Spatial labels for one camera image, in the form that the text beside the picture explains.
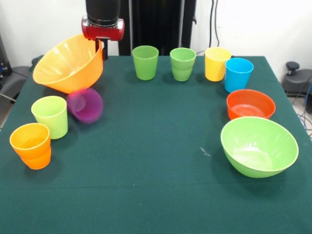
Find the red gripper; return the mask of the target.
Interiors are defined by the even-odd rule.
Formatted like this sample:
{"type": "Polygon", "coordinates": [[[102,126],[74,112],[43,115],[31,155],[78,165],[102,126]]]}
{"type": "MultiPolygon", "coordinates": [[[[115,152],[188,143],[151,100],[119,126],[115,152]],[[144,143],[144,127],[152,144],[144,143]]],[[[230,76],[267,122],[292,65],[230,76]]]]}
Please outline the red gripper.
{"type": "Polygon", "coordinates": [[[124,36],[125,24],[123,19],[117,19],[116,24],[104,27],[92,24],[89,22],[87,16],[82,17],[81,21],[82,33],[86,39],[95,40],[95,51],[101,48],[101,41],[103,40],[102,58],[108,58],[108,41],[121,41],[124,36]]]}

